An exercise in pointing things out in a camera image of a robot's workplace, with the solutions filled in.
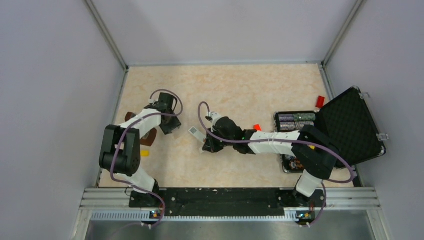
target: white wall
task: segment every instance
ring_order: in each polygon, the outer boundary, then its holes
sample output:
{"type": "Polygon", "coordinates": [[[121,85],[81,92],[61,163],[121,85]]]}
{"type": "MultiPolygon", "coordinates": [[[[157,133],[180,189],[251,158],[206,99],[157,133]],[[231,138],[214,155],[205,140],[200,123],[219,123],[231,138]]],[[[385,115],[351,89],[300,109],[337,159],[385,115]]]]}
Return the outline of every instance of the white wall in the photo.
{"type": "Polygon", "coordinates": [[[322,61],[356,0],[93,0],[128,65],[322,61]]]}
{"type": "Polygon", "coordinates": [[[123,71],[81,0],[2,1],[0,24],[0,239],[69,239],[123,71]]]}
{"type": "Polygon", "coordinates": [[[369,0],[329,65],[339,94],[357,85],[387,132],[384,157],[359,165],[394,239],[424,235],[424,1],[369,0]]]}

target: open case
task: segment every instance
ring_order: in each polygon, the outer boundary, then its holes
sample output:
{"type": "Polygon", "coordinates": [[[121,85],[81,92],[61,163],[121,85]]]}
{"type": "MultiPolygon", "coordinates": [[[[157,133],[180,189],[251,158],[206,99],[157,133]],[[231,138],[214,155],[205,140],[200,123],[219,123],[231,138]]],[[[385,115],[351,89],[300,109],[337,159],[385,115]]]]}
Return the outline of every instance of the open case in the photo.
{"type": "MultiPolygon", "coordinates": [[[[280,115],[315,114],[313,124],[334,140],[340,148],[340,156],[353,166],[383,156],[386,147],[382,135],[371,116],[361,90],[354,86],[327,103],[318,112],[286,111],[274,115],[277,132],[281,129],[280,115]]],[[[295,158],[281,155],[281,164],[286,173],[301,173],[301,163],[295,158]]],[[[336,168],[343,168],[337,162],[336,168]]]]}

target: black foam lining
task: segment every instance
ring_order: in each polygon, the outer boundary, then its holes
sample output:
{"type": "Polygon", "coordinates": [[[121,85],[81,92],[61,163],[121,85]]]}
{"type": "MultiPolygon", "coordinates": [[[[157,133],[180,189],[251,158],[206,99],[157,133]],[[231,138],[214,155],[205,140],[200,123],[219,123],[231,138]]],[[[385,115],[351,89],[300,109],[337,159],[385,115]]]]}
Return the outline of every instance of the black foam lining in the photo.
{"type": "Polygon", "coordinates": [[[378,157],[384,145],[377,138],[377,127],[360,91],[349,88],[325,105],[320,118],[325,123],[328,136],[341,148],[340,156],[350,165],[378,157]]]}

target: yellow object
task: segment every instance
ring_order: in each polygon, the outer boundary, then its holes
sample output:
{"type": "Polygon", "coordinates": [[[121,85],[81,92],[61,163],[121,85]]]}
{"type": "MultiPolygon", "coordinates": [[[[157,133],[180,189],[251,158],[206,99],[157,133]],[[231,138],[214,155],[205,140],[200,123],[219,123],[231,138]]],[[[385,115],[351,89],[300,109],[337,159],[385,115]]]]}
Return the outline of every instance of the yellow object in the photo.
{"type": "Polygon", "coordinates": [[[141,150],[141,156],[142,157],[148,157],[149,156],[149,150],[141,150]]]}

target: case latch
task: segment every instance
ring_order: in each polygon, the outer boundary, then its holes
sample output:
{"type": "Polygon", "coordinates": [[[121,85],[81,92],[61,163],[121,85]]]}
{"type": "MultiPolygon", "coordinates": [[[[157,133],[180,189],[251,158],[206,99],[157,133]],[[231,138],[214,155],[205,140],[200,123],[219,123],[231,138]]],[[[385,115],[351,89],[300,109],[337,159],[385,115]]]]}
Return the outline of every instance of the case latch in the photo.
{"type": "Polygon", "coordinates": [[[383,142],[389,140],[389,135],[386,133],[379,133],[377,134],[377,138],[380,142],[383,142]]]}
{"type": "Polygon", "coordinates": [[[368,92],[360,92],[359,97],[360,97],[360,99],[365,99],[365,98],[370,99],[371,98],[371,96],[368,92]]]}

